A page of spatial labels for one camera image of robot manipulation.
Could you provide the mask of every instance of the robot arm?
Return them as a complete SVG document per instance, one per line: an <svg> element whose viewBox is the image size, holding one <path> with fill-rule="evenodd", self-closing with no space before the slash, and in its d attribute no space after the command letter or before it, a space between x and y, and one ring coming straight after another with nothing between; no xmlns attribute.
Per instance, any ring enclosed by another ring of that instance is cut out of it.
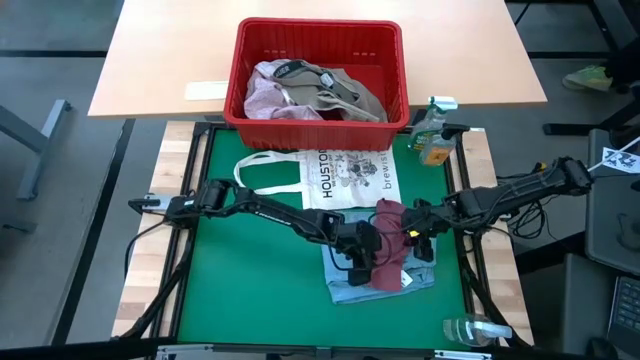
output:
<svg viewBox="0 0 640 360"><path fill-rule="evenodd" d="M429 238L449 229L478 231L493 224L500 215L516 212L520 207L551 195L583 195L591 188L585 166L571 158L557 159L551 168L526 175L493 188L472 188L448 195L442 204L433 206L417 199L414 208L402 214L401 232L408 236L418 259L431 261L433 249ZM379 231L366 221L344 223L336 212L321 209L300 210L233 180L210 180L197 195L174 197L165 220L173 226L189 227L199 216L228 217L251 213L289 226L307 241L324 244L353 261L349 284L366 284L376 266L376 251L381 249Z"/></svg>

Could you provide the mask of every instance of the green sneaker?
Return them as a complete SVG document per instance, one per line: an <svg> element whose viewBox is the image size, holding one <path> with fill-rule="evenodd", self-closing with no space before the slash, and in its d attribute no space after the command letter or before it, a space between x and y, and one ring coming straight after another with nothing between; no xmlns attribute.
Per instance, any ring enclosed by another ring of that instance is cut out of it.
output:
<svg viewBox="0 0 640 360"><path fill-rule="evenodd" d="M613 82L612 78L607 77L602 66L587 66L586 68L565 76L562 84L571 90L582 90L585 88L609 91L609 87Z"/></svg>

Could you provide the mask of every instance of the pink fabric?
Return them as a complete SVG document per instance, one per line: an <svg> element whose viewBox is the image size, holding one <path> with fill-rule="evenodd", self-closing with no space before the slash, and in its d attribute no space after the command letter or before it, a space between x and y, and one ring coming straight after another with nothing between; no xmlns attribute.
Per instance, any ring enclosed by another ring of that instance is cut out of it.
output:
<svg viewBox="0 0 640 360"><path fill-rule="evenodd" d="M309 105L289 105L281 86L254 71L247 84L244 113L249 119L302 119L322 120Z"/></svg>
<svg viewBox="0 0 640 360"><path fill-rule="evenodd" d="M380 213L373 221L373 225L380 231L394 231L402 228L401 215L406 206L391 200L380 199L376 204L376 212ZM389 261L371 272L371 287L385 291L401 291L401 271L404 258L409 254L409 247L404 244L406 234L380 234L382 249L376 252L376 263L382 264L391 254Z"/></svg>

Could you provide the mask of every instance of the wooden board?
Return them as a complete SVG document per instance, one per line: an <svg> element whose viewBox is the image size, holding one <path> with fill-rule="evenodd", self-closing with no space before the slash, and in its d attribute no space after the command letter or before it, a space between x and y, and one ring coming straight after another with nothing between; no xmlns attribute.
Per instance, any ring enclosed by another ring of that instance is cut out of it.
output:
<svg viewBox="0 0 640 360"><path fill-rule="evenodd" d="M169 122L160 148L150 192L156 194L177 195L182 184L182 175L194 124L191 122ZM200 144L196 164L202 163L204 141ZM472 186L495 186L496 179L493 161L489 152L487 137L484 131L469 132L464 135L464 148ZM194 169L192 186L200 169ZM459 176L454 173L456 186L460 186ZM153 225L158 220L153 215L145 215L140 224L140 231ZM503 223L497 227L506 230ZM134 248L131 266L120 300L120 306L113 327L113 335L121 335L127 331L149 306L157 293L162 276L162 268L169 244L170 229L161 227L148 236L140 239ZM483 237L482 248L486 261L491 296L504 314L507 321L514 326L518 334L528 343L533 344L533 336L529 326L529 318L524 304L520 279L515 265L511 242L506 235L498 232L487 233ZM476 308L481 309L476 301ZM165 307L164 322L161 335L168 334L168 323L171 320L173 298Z"/></svg>
<svg viewBox="0 0 640 360"><path fill-rule="evenodd" d="M127 0L89 116L219 114L224 99L185 100L190 82L229 78L248 17L391 20L402 28L412 106L546 102L503 0Z"/></svg>

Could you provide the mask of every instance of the clear plastic bottle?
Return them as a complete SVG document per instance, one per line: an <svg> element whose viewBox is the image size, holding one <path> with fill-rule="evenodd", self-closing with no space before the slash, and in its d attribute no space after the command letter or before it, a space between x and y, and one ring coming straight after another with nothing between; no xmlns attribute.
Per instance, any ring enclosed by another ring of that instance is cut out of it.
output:
<svg viewBox="0 0 640 360"><path fill-rule="evenodd" d="M420 152L420 163L427 166L442 165L456 147L457 135L469 129L466 125L443 124L442 131L429 136L424 143Z"/></svg>
<svg viewBox="0 0 640 360"><path fill-rule="evenodd" d="M432 96L429 98L427 115L413 126L409 135L408 147L411 150L421 151L429 138L442 130L442 125L447 118L447 111L458 108L456 100L449 96Z"/></svg>
<svg viewBox="0 0 640 360"><path fill-rule="evenodd" d="M510 326L494 324L486 316L478 314L446 319L443 330L447 339L473 347L487 346L497 338L513 336Z"/></svg>

